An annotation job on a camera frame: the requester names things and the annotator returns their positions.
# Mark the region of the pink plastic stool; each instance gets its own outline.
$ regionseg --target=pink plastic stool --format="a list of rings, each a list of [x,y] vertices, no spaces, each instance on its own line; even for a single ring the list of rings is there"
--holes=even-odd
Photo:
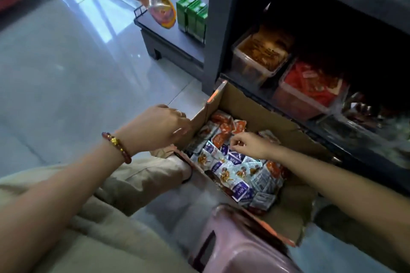
[[[201,258],[212,240],[214,249],[206,265]],[[228,205],[215,208],[189,262],[204,273],[301,272],[286,255],[287,248],[256,222]]]

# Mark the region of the beige trousers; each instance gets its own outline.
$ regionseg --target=beige trousers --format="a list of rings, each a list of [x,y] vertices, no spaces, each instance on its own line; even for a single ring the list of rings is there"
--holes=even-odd
[[[35,168],[2,178],[0,205],[62,168]],[[71,219],[33,272],[195,272],[150,228],[128,218],[181,182],[181,171],[167,159],[151,157],[122,165]]]

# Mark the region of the green carton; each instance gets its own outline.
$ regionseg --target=green carton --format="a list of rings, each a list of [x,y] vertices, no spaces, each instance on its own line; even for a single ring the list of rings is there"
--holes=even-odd
[[[196,38],[205,43],[206,21],[208,18],[208,5],[196,14]]]
[[[188,17],[187,17],[187,7],[196,0],[180,0],[177,1],[177,22],[178,27],[183,31],[187,31]]]
[[[196,0],[187,7],[188,28],[187,32],[195,36],[196,30],[196,14],[206,6],[205,2]]]

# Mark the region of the tile floor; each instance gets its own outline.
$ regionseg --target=tile floor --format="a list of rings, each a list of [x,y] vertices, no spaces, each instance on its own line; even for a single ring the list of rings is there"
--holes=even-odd
[[[135,0],[27,0],[0,13],[0,176],[70,162],[97,142],[101,131],[116,129],[150,105],[168,104],[188,117],[202,107],[207,96],[196,79],[166,59],[148,56],[133,24],[138,5]],[[210,210],[228,200],[195,175],[134,218],[187,256]],[[355,266],[363,263],[361,253],[327,236],[310,229],[302,246],[291,250],[305,272],[337,271],[333,263],[343,263],[349,272],[388,272],[377,263],[375,269],[372,259],[366,259],[369,269]],[[337,257],[339,245],[350,253],[338,262],[312,257],[329,246]],[[350,261],[352,253],[359,260]]]

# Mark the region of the bracelet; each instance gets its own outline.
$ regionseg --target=bracelet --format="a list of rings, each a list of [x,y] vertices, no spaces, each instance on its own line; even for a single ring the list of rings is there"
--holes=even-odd
[[[131,163],[131,157],[130,154],[125,150],[125,148],[122,146],[121,142],[119,139],[115,138],[112,136],[110,133],[107,132],[102,132],[102,137],[111,142],[111,144],[114,145],[115,148],[117,148],[121,154],[124,157],[125,163],[130,164]]]

